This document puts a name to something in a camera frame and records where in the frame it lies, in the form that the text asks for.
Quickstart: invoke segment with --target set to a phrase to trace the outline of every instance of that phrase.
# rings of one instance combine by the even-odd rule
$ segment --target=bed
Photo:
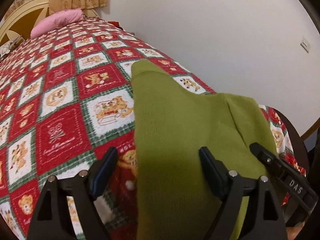
[[[137,158],[131,65],[148,59],[196,94],[213,89],[169,56],[111,23],[94,10],[81,22],[36,39],[30,32],[48,15],[48,0],[31,0],[0,27],[0,44],[23,42],[0,63],[0,213],[18,239],[28,233],[47,177],[88,170],[115,146],[119,162],[95,205],[112,239],[135,239]],[[260,109],[277,152],[302,174],[278,113]],[[73,199],[68,206],[78,239],[84,239]]]

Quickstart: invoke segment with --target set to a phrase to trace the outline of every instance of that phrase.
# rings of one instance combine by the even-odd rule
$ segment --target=bed headboard
[[[83,9],[88,17],[99,17],[93,9]],[[0,46],[21,35],[30,37],[31,30],[49,15],[49,0],[30,0],[16,9],[0,26]]]

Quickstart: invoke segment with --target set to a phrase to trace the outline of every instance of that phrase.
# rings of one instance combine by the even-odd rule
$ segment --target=light switch
[[[311,46],[305,37],[302,38],[301,46],[309,53]]]

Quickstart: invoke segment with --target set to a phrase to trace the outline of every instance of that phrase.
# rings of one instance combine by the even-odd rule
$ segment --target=small pillow
[[[82,10],[71,9],[54,13],[41,20],[31,31],[30,38],[40,37],[42,34],[60,29],[68,24],[78,22],[84,19]]]
[[[19,45],[20,41],[21,36],[19,35],[14,40],[7,41],[5,44],[3,44],[0,47],[0,58],[14,50]]]

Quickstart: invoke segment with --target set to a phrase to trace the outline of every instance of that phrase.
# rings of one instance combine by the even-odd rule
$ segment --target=screw
[[[55,179],[56,179],[56,177],[54,175],[51,175],[51,176],[48,177],[48,181],[49,182],[54,182]]]
[[[82,171],[79,172],[79,176],[80,177],[85,177],[87,175],[88,175],[88,171],[87,170],[82,170]]]
[[[267,182],[269,179],[267,176],[261,176],[260,179],[263,181],[263,182]]]
[[[238,175],[238,172],[231,170],[231,171],[229,171],[229,175],[231,177],[236,177]]]

